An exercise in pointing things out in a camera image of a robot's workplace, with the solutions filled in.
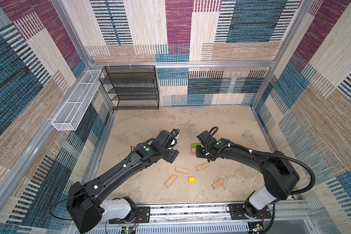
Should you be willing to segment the green wood block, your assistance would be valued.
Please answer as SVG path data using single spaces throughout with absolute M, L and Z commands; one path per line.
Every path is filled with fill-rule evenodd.
M 191 148 L 193 149 L 193 148 L 196 148 L 198 145 L 200 145 L 200 143 L 192 143 L 191 144 Z

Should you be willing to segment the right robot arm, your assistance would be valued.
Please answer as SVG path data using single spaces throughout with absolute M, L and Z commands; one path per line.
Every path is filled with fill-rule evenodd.
M 244 202 L 242 208 L 249 219 L 256 218 L 268 204 L 286 200 L 299 181 L 299 175 L 284 155 L 276 151 L 274 154 L 259 152 L 238 145 L 227 139 L 216 140 L 213 134 L 204 131 L 197 136 L 198 158 L 209 162 L 218 158 L 233 160 L 249 166 L 263 175 L 264 185 L 255 190 Z

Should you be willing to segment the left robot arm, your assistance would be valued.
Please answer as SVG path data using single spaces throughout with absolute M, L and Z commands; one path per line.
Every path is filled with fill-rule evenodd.
M 163 159 L 173 163 L 179 151 L 179 129 L 162 130 L 156 138 L 139 143 L 130 154 L 101 176 L 81 184 L 74 183 L 68 194 L 66 209 L 81 234 L 102 221 L 113 219 L 132 223 L 137 218 L 137 206 L 129 197 L 107 201 L 107 197 L 127 179 Z

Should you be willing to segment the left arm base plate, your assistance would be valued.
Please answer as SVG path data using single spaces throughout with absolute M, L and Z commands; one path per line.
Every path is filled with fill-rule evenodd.
M 149 223 L 151 207 L 150 206 L 139 206 L 136 209 L 136 216 L 131 217 L 124 221 L 123 219 L 110 219 L 108 221 L 109 224 L 130 224 L 134 225 L 137 222 L 137 218 L 139 218 L 139 224 L 141 223 Z

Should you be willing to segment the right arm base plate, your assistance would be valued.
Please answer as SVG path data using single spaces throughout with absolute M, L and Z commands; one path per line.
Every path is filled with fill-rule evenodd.
M 270 219 L 272 218 L 271 206 L 267 205 L 259 211 L 246 211 L 243 207 L 244 203 L 230 203 L 225 206 L 226 212 L 231 216 L 232 220 L 249 220 L 249 219 Z

